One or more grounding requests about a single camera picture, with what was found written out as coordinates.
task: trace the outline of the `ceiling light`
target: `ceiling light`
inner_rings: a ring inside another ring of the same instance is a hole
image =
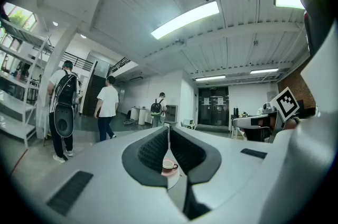
[[[277,7],[291,7],[305,10],[301,0],[275,0],[275,5]]]
[[[217,77],[208,77],[208,78],[196,78],[196,81],[205,81],[205,80],[212,80],[212,79],[223,79],[226,78],[225,76],[217,76]]]
[[[250,74],[270,73],[270,72],[277,72],[277,71],[278,71],[278,68],[265,69],[265,70],[254,70],[254,71],[251,71]]]
[[[183,27],[192,22],[200,20],[210,15],[218,14],[220,10],[218,9],[217,2],[210,2],[204,4],[200,7],[197,7],[189,12],[186,12],[163,26],[159,27],[157,30],[152,32],[153,37],[160,39],[161,37]]]

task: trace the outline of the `brick wall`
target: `brick wall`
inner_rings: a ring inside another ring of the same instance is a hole
[[[301,72],[306,67],[308,62],[309,60],[305,61],[300,67],[297,68],[297,70],[278,83],[279,92],[283,91],[286,87],[289,87],[297,101],[303,100],[304,109],[316,107],[315,99],[313,98],[309,88],[301,76]]]

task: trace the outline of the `cup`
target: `cup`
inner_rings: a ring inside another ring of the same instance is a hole
[[[170,160],[164,160],[163,164],[162,164],[162,171],[163,172],[170,172],[173,170],[177,170],[178,169],[178,165],[175,164],[174,162],[170,161]]]

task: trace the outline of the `black pants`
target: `black pants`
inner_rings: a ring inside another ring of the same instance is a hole
[[[99,126],[99,131],[100,131],[100,141],[103,142],[107,139],[107,134],[109,135],[110,138],[113,137],[114,133],[112,132],[110,128],[110,122],[111,122],[112,117],[99,117],[97,124]]]
[[[49,113],[49,129],[51,130],[52,140],[54,145],[54,150],[58,157],[63,157],[63,148],[61,136],[58,134],[55,123],[54,123],[54,113]],[[73,135],[64,138],[64,143],[67,151],[73,150]]]

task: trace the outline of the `glass door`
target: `glass door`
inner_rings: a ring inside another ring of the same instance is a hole
[[[228,87],[203,88],[199,90],[199,124],[229,125]]]

